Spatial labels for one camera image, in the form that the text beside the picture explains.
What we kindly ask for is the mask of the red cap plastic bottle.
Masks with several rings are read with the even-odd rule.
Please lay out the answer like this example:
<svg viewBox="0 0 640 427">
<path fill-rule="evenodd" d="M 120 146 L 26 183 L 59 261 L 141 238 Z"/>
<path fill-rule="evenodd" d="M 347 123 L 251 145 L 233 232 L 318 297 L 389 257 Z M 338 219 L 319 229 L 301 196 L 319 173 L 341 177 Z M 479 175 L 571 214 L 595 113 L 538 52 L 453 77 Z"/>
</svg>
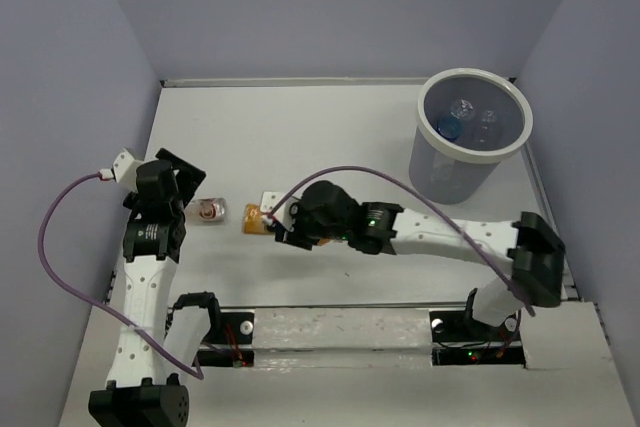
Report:
<svg viewBox="0 0 640 427">
<path fill-rule="evenodd" d="M 227 217 L 227 202 L 222 197 L 194 199 L 187 211 L 194 222 L 222 223 Z"/>
</svg>

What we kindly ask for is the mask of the orange drink bottle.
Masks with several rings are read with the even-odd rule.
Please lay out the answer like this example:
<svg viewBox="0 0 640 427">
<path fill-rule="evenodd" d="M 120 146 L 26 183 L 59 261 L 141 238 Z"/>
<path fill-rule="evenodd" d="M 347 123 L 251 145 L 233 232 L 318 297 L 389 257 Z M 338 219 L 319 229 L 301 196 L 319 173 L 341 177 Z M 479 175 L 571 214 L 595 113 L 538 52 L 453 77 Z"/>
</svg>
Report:
<svg viewBox="0 0 640 427">
<path fill-rule="evenodd" d="M 332 231 L 322 225 L 309 211 L 294 201 L 284 210 L 291 220 L 291 228 L 287 230 L 276 217 L 266 219 L 267 211 L 262 211 L 257 204 L 247 204 L 244 211 L 242 232 L 249 235 L 269 235 L 283 244 L 297 248 L 312 250 L 329 242 L 343 243 L 348 241 L 345 232 Z"/>
</svg>

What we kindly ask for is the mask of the blue label plastic bottle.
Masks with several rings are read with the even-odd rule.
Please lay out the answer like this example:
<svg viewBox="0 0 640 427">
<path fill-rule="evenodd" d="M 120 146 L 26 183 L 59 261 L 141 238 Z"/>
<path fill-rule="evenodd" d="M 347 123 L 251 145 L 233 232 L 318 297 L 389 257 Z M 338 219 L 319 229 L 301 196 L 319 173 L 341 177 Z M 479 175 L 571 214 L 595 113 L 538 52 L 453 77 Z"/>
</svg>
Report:
<svg viewBox="0 0 640 427">
<path fill-rule="evenodd" d="M 455 143 L 464 131 L 461 120 L 453 116 L 443 116 L 436 124 L 437 133 L 445 140 Z"/>
</svg>

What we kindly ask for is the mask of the clear plastic bottle blue cap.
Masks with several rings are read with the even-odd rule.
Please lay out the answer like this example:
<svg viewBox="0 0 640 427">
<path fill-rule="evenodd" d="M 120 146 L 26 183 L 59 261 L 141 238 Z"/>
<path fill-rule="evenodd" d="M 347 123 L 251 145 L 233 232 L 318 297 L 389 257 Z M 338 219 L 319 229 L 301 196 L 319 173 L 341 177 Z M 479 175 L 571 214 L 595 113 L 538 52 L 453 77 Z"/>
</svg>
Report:
<svg viewBox="0 0 640 427">
<path fill-rule="evenodd" d="M 454 100 L 449 107 L 450 115 L 459 122 L 470 122 L 475 117 L 473 105 L 465 99 Z"/>
</svg>

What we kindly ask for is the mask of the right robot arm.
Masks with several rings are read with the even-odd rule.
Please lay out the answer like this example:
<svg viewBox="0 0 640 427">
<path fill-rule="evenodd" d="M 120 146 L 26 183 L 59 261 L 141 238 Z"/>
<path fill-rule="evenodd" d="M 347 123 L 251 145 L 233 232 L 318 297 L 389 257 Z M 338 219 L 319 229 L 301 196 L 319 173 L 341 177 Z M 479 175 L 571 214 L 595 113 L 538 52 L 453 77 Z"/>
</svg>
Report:
<svg viewBox="0 0 640 427">
<path fill-rule="evenodd" d="M 562 302 L 565 244 L 534 212 L 516 221 L 446 220 L 394 203 L 359 203 L 325 180 L 299 197 L 266 191 L 260 209 L 276 241 L 301 249 L 340 241 L 366 255 L 428 255 L 489 267 L 495 280 L 472 289 L 460 315 L 473 339 L 523 310 Z"/>
</svg>

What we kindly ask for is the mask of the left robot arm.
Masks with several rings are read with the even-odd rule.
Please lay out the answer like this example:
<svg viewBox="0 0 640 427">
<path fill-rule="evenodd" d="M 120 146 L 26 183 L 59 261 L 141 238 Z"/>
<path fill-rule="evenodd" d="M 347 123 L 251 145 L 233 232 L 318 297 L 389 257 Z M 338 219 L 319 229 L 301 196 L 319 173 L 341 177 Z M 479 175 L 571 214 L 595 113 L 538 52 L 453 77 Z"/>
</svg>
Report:
<svg viewBox="0 0 640 427">
<path fill-rule="evenodd" d="M 206 174 L 166 149 L 151 161 L 123 151 L 112 172 L 129 190 L 124 305 L 115 315 L 122 327 L 106 385 L 91 392 L 88 411 L 101 426 L 184 426 L 190 409 L 185 379 L 202 379 L 197 352 L 221 330 L 213 293 L 169 301 L 186 237 L 185 207 Z"/>
</svg>

